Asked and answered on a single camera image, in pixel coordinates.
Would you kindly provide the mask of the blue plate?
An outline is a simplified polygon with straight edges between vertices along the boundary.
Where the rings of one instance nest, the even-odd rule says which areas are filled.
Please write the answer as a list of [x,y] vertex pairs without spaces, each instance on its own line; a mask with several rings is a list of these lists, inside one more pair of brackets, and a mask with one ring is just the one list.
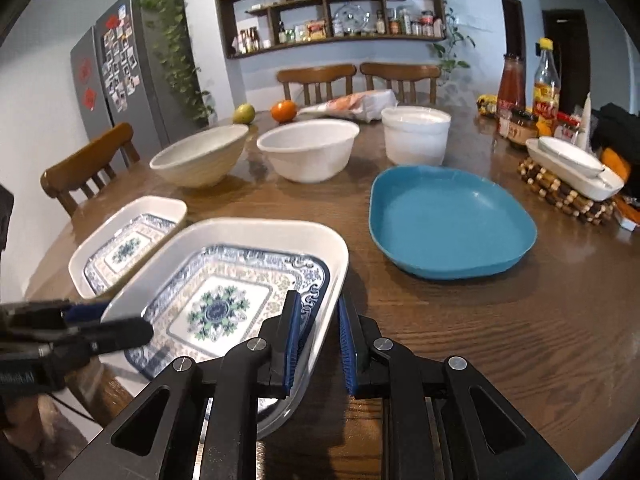
[[435,281],[506,272],[537,240],[533,218],[500,185],[431,166],[396,166],[374,179],[369,231],[395,266]]

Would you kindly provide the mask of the yellow snack packet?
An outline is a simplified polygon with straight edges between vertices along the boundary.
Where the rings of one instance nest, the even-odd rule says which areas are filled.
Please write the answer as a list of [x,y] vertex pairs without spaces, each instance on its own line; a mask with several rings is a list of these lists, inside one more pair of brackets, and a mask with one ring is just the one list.
[[477,113],[484,117],[496,117],[498,98],[494,94],[481,94],[476,99]]

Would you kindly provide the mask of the dark sauce jar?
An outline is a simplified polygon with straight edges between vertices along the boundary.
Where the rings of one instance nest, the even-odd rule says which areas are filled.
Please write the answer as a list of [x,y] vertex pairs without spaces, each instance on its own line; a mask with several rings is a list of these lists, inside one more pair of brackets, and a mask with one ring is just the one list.
[[525,108],[514,107],[508,132],[508,140],[514,148],[526,148],[529,139],[538,136],[537,117]]

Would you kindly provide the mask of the white oval dish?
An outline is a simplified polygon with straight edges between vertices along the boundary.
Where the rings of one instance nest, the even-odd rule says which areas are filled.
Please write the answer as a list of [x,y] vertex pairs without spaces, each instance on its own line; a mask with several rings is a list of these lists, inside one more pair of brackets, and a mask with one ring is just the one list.
[[625,185],[610,167],[570,142],[542,136],[528,139],[525,146],[534,162],[590,200],[607,200]]

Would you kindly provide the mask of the orange fruit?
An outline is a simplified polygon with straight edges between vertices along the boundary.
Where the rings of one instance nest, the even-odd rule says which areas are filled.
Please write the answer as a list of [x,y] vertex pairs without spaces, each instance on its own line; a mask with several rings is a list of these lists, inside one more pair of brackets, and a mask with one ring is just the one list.
[[279,101],[271,107],[270,115],[278,124],[292,122],[297,115],[297,105],[291,100]]

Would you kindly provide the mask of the right wooden chair back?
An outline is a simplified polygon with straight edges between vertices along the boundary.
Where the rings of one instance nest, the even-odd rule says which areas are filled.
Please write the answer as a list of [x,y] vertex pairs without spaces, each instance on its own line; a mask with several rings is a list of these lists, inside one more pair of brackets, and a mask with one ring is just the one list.
[[419,103],[416,85],[427,80],[427,103],[436,104],[437,83],[442,76],[442,70],[437,65],[365,62],[359,65],[359,71],[368,91],[374,90],[377,79],[382,80],[386,89],[394,90],[396,87],[398,100],[405,104]]

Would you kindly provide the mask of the green pear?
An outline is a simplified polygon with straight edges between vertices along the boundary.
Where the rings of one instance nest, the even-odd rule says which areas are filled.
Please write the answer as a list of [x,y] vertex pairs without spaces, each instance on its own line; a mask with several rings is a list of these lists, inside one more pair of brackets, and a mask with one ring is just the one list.
[[256,110],[250,103],[243,103],[238,106],[232,114],[232,122],[234,124],[250,125],[254,122]]

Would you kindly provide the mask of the wooden bead trivet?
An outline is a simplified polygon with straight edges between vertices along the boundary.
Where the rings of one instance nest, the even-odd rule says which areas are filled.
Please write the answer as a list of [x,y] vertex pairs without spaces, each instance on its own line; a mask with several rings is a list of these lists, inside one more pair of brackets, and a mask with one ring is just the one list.
[[567,216],[594,226],[600,226],[613,217],[615,207],[612,200],[597,202],[587,198],[530,157],[520,161],[518,175],[534,194]]

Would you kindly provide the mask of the medium white bowl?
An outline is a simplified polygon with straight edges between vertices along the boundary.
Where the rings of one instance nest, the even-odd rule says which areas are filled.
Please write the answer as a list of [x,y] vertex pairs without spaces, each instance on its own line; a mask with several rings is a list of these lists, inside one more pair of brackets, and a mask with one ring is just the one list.
[[359,133],[360,127],[348,120],[303,120],[269,130],[256,145],[280,177],[320,183],[347,166]]

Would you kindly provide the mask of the left wooden chair back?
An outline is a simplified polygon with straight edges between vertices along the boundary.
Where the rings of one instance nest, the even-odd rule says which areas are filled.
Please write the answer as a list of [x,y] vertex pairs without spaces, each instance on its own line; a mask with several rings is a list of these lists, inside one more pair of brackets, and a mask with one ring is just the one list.
[[339,80],[344,82],[343,96],[352,94],[356,73],[357,67],[352,64],[289,68],[277,72],[277,81],[282,84],[284,97],[289,101],[293,101],[292,84],[301,86],[304,104],[309,106],[333,100],[333,84]]

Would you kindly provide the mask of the grey refrigerator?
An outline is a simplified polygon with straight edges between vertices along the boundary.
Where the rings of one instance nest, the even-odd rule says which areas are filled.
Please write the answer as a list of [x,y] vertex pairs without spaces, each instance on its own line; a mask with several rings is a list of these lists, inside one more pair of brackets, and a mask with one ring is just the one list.
[[70,68],[80,116],[93,140],[122,122],[134,129],[134,146],[150,158],[196,133],[169,92],[152,53],[160,38],[149,30],[138,0],[116,0],[70,51]]

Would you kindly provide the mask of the patterned square plate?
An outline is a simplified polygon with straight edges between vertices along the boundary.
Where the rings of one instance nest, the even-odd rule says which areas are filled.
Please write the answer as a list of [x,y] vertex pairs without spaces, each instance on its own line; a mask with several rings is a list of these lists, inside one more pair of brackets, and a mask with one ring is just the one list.
[[101,356],[132,395],[178,356],[224,356],[281,313],[290,290],[302,300],[299,357],[290,395],[258,402],[258,438],[273,434],[302,402],[321,354],[349,264],[346,242],[316,222],[217,218],[185,229],[115,296],[104,320],[141,316],[144,347]]
[[67,270],[81,298],[106,298],[120,289],[157,249],[186,224],[182,200],[147,195],[104,221],[70,257]]

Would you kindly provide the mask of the small white deep bowl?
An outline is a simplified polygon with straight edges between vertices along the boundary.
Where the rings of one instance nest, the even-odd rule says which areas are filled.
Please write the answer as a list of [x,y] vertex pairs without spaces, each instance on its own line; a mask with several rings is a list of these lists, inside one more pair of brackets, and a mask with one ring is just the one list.
[[440,166],[451,116],[423,106],[386,107],[381,113],[385,153],[395,165]]

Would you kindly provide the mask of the large beige bowl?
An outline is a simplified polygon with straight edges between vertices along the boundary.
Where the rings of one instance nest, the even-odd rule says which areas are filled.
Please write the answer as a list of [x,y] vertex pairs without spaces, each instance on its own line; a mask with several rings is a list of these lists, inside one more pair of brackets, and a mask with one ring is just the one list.
[[247,125],[232,124],[194,133],[156,154],[150,169],[180,188],[209,188],[235,166],[249,132]]

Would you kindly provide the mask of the yellow cap oil bottle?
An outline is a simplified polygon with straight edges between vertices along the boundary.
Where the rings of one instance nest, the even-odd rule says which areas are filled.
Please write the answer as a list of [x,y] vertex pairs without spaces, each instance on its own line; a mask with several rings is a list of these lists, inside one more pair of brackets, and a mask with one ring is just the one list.
[[543,122],[553,122],[560,105],[561,81],[553,57],[553,42],[540,38],[539,64],[534,76],[533,112]]

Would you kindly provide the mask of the hanging green vine plant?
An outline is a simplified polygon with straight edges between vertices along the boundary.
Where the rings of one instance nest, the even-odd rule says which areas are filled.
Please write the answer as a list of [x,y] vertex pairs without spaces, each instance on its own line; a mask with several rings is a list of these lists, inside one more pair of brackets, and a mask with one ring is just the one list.
[[182,110],[199,126],[205,126],[214,108],[206,102],[209,92],[200,89],[198,66],[195,65],[186,24],[186,0],[138,0],[148,17],[149,30],[160,34],[152,41],[152,53],[169,92]]

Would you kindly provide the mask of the red sauce bottle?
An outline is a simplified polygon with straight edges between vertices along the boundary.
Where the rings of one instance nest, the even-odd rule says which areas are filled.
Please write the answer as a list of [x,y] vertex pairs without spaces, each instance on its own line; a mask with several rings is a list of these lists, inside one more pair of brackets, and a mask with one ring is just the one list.
[[506,54],[497,96],[499,118],[510,118],[513,107],[526,107],[525,66],[515,54]]

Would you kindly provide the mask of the white snack bag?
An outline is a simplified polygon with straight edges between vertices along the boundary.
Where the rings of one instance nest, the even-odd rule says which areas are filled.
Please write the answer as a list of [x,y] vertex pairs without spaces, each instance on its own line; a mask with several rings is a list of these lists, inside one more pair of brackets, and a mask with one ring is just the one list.
[[299,114],[356,120],[356,122],[375,122],[382,118],[382,110],[395,107],[397,104],[398,99],[393,90],[370,90],[303,107],[299,110]]

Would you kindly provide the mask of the red label jar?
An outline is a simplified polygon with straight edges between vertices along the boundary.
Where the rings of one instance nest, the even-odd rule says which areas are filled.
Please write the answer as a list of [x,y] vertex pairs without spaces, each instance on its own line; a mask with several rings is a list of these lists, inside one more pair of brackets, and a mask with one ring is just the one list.
[[584,148],[582,121],[574,115],[559,112],[555,116],[553,136],[562,141]]

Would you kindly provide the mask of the side wooden chair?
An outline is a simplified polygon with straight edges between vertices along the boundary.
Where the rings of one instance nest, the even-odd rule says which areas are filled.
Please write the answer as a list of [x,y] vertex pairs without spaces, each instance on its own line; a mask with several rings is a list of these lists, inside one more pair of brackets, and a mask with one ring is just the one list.
[[103,190],[105,181],[101,174],[109,181],[116,178],[112,166],[116,155],[122,156],[126,168],[140,160],[133,138],[134,129],[126,122],[107,130],[62,162],[44,170],[40,177],[43,192],[57,200],[66,214],[73,217],[78,203],[72,193],[81,191],[87,198],[93,198],[96,193],[90,188],[90,182],[99,191]]

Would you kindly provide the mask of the wooden wall shelf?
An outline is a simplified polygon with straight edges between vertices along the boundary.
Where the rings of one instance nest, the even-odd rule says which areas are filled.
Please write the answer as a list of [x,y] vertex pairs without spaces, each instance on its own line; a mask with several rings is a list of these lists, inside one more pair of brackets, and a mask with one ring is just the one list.
[[445,0],[217,0],[230,60],[341,40],[446,38]]

